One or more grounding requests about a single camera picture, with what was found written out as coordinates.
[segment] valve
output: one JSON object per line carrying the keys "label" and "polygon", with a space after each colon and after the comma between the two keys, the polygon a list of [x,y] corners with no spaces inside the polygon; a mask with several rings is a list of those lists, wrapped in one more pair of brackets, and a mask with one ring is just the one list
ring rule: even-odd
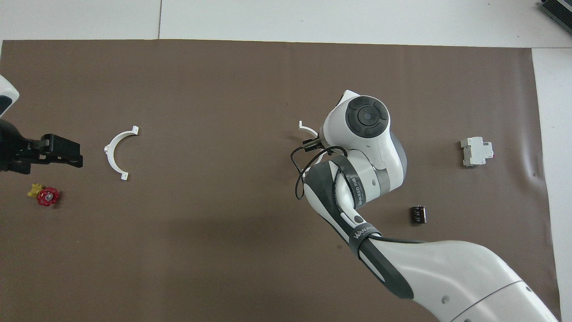
{"label": "valve", "polygon": [[59,191],[52,187],[44,187],[41,184],[34,183],[28,196],[35,197],[39,205],[48,207],[58,201]]}

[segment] black cable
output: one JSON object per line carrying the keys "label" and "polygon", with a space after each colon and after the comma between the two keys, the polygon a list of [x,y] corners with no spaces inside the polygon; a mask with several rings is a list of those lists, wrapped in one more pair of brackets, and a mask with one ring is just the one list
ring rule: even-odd
{"label": "black cable", "polygon": [[304,178],[303,175],[306,172],[306,170],[308,168],[310,168],[312,166],[312,163],[318,159],[320,157],[320,155],[324,154],[324,153],[328,153],[329,155],[332,154],[333,150],[340,150],[345,156],[348,156],[348,152],[340,146],[331,146],[331,147],[327,147],[323,150],[321,150],[320,152],[318,152],[309,162],[308,164],[306,164],[306,166],[301,170],[300,167],[298,167],[298,165],[296,164],[296,162],[294,161],[294,154],[296,152],[298,152],[299,150],[303,149],[303,147],[298,147],[295,148],[294,151],[292,151],[292,153],[290,154],[290,160],[292,160],[292,163],[294,163],[294,166],[296,167],[296,169],[298,170],[298,179],[296,179],[296,186],[294,187],[294,194],[296,195],[296,199],[298,200],[302,200],[302,197],[304,196],[304,190],[302,189],[302,194],[298,195],[298,187],[300,186],[300,182],[302,182],[302,184],[304,184]]}
{"label": "black cable", "polygon": [[377,241],[386,241],[386,242],[398,242],[401,244],[424,244],[424,241],[416,241],[412,239],[398,239],[398,238],[388,238],[388,237],[379,237],[374,236],[373,234],[369,235],[367,238],[375,239]]}
{"label": "black cable", "polygon": [[304,149],[306,152],[308,152],[308,150],[306,150],[306,148],[311,147],[311,146],[324,148],[321,145],[321,139],[320,138],[310,140],[310,142],[307,142],[306,144],[303,144],[304,142],[302,142],[301,146],[295,148],[294,151],[292,151],[292,153],[290,153],[290,160],[292,161],[292,163],[296,167],[296,170],[298,170],[298,174],[300,174],[300,167],[298,166],[296,161],[294,161],[294,154],[296,154],[296,152],[298,152],[302,149]]}

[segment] brown mat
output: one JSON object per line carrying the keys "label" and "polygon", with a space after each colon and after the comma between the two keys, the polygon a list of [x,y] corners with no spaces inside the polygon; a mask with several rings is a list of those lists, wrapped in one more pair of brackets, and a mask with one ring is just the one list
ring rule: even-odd
{"label": "brown mat", "polygon": [[[5,41],[27,138],[82,169],[0,174],[2,321],[434,321],[293,193],[289,153],[345,89],[384,101],[404,185],[360,209],[386,236],[500,255],[559,316],[530,49],[231,41]],[[117,164],[104,146],[133,125]],[[462,166],[459,140],[496,158]],[[63,191],[57,207],[26,196]],[[428,224],[412,227],[421,204]]]}

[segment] black capacitor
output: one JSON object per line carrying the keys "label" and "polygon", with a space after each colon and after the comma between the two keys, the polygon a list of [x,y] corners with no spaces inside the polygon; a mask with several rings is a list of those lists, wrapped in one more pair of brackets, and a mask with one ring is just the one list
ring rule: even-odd
{"label": "black capacitor", "polygon": [[414,225],[427,223],[427,213],[425,212],[425,206],[418,205],[411,207],[411,223]]}

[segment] white plastic bracket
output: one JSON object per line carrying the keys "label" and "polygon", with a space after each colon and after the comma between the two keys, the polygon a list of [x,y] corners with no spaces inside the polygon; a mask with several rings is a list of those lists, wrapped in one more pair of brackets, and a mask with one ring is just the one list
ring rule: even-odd
{"label": "white plastic bracket", "polygon": [[127,176],[129,175],[129,173],[121,170],[117,166],[117,163],[115,163],[113,152],[115,151],[115,147],[117,146],[117,143],[119,143],[119,141],[121,141],[124,138],[127,138],[128,136],[137,135],[138,133],[139,133],[139,128],[134,125],[133,130],[119,133],[116,137],[113,138],[113,140],[111,140],[111,143],[109,143],[104,148],[105,153],[108,155],[109,165],[111,166],[111,168],[113,168],[113,170],[121,174],[121,180],[127,180]]}
{"label": "white plastic bracket", "polygon": [[314,131],[312,128],[303,126],[302,121],[298,121],[298,129],[310,133],[311,135],[313,135],[314,138],[318,137],[318,133]]}

